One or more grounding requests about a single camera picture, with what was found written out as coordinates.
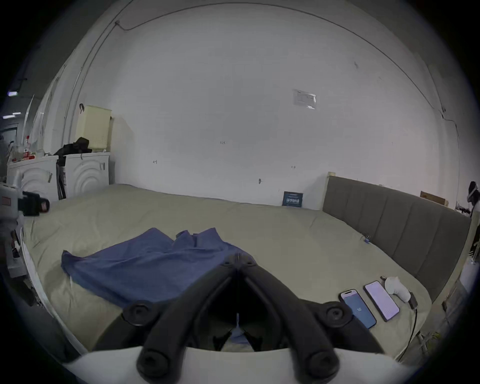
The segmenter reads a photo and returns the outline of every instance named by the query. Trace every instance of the blue sign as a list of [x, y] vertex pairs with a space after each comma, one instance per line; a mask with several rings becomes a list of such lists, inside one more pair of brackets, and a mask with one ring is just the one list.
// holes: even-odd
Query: blue sign
[[303, 193], [283, 192], [282, 205], [301, 208], [302, 200], [303, 200]]

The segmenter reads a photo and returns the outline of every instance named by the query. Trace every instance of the smartphone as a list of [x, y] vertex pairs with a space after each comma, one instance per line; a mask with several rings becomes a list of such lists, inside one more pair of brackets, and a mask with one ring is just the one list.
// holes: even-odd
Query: smartphone
[[397, 313], [400, 312], [400, 308], [395, 304], [385, 288], [382, 287], [379, 281], [367, 284], [363, 287], [367, 292], [370, 299], [372, 299], [375, 307], [385, 321], [390, 320]]
[[367, 304], [365, 304], [356, 290], [351, 289], [350, 291], [340, 293], [340, 299], [351, 308], [355, 317], [359, 319], [364, 326], [372, 328], [377, 324], [372, 312], [370, 312]]

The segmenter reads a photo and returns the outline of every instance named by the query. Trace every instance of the bed sheet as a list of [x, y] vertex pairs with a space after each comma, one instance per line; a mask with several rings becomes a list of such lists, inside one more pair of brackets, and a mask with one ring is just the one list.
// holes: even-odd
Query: bed sheet
[[338, 300], [356, 289], [377, 324], [371, 328], [386, 354], [405, 348], [413, 326], [409, 305], [394, 296], [400, 313], [389, 322], [363, 290], [380, 276], [398, 276], [418, 301], [419, 330], [430, 311], [425, 287], [361, 235], [322, 211], [234, 203], [111, 185], [53, 203], [50, 212], [25, 220], [24, 241], [51, 306], [87, 350], [120, 314], [119, 307], [73, 283], [63, 272], [63, 250], [80, 257], [158, 228], [171, 238], [182, 230], [215, 227], [222, 240], [250, 253], [301, 299]]

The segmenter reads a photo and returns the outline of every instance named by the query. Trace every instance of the white phone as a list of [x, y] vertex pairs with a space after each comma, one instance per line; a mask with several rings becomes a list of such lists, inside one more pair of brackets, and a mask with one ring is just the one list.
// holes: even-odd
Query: white phone
[[397, 313], [400, 312], [400, 308], [395, 304], [385, 288], [382, 287], [379, 281], [367, 284], [363, 287], [367, 292], [370, 299], [372, 299], [375, 307], [385, 321], [390, 320]]

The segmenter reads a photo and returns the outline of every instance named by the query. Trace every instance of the headboard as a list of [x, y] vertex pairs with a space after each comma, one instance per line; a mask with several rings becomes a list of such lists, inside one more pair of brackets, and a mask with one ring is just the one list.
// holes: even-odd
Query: headboard
[[413, 275], [434, 301], [460, 257], [470, 218], [438, 203], [330, 176], [323, 211], [363, 235]]

